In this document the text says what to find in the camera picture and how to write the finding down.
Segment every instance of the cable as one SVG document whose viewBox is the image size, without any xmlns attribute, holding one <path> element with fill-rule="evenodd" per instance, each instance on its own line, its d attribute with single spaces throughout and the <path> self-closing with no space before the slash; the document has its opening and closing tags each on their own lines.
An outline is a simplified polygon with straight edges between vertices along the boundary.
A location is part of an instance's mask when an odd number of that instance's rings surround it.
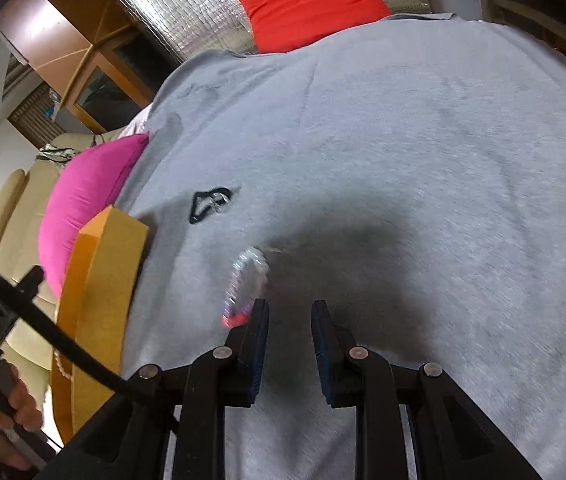
<svg viewBox="0 0 566 480">
<path fill-rule="evenodd" d="M 121 377 L 103 366 L 88 352 L 70 339 L 46 314 L 44 314 L 23 294 L 18 292 L 10 283 L 0 276 L 0 302 L 9 306 L 21 319 L 30 325 L 52 347 L 58 349 L 73 364 L 81 368 L 92 379 L 106 388 L 118 393 L 137 404 L 156 410 L 156 400 L 153 397 L 137 390 Z M 179 421 L 170 414 L 170 429 L 176 433 Z"/>
</svg>

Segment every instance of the magenta cushion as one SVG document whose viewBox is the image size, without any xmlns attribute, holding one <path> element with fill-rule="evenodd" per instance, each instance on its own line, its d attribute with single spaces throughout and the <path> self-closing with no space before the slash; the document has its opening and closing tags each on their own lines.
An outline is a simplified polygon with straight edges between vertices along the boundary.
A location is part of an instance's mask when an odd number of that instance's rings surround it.
<svg viewBox="0 0 566 480">
<path fill-rule="evenodd" d="M 85 150 L 61 173 L 39 229 L 39 260 L 57 298 L 79 230 L 117 199 L 148 137 L 133 135 Z"/>
</svg>

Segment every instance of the red cushion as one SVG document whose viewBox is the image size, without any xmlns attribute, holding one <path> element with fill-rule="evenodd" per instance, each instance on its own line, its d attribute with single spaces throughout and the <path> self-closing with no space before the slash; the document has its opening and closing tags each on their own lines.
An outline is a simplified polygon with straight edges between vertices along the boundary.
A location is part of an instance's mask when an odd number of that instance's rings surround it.
<svg viewBox="0 0 566 480">
<path fill-rule="evenodd" d="M 259 53 L 289 52 L 392 12 L 383 0 L 240 0 Z"/>
</svg>

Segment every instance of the screw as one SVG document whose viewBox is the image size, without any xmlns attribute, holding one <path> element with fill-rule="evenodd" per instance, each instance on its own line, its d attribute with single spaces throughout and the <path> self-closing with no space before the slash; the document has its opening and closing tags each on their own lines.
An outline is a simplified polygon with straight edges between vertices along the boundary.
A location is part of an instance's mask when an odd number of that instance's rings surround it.
<svg viewBox="0 0 566 480">
<path fill-rule="evenodd" d="M 352 359 L 366 359 L 368 355 L 369 352 L 367 348 L 363 348 L 362 346 L 352 346 L 352 348 L 349 349 L 349 356 Z"/>
<path fill-rule="evenodd" d="M 232 356 L 232 349 L 229 346 L 217 346 L 213 351 L 212 355 L 216 359 L 227 359 Z"/>
<path fill-rule="evenodd" d="M 423 371 L 427 377 L 438 377 L 443 373 L 443 368 L 438 363 L 427 363 L 423 367 Z"/>
<path fill-rule="evenodd" d="M 159 367 L 156 365 L 144 365 L 139 368 L 138 375 L 142 379 L 153 379 L 159 373 Z"/>
</svg>

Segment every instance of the gray blanket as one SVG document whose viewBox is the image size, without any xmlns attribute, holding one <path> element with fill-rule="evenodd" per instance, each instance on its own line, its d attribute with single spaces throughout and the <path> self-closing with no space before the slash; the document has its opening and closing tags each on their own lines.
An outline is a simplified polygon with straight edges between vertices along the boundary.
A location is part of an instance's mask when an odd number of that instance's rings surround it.
<svg viewBox="0 0 566 480">
<path fill-rule="evenodd" d="M 514 29 L 394 16 L 288 54 L 201 54 L 161 88 L 118 206 L 152 237 L 126 376 L 220 344 L 233 260 L 269 263 L 263 386 L 227 414 L 229 479 L 353 477 L 321 396 L 313 300 L 391 362 L 436 361 L 566 479 L 566 59 Z M 188 224 L 192 194 L 231 205 Z"/>
</svg>

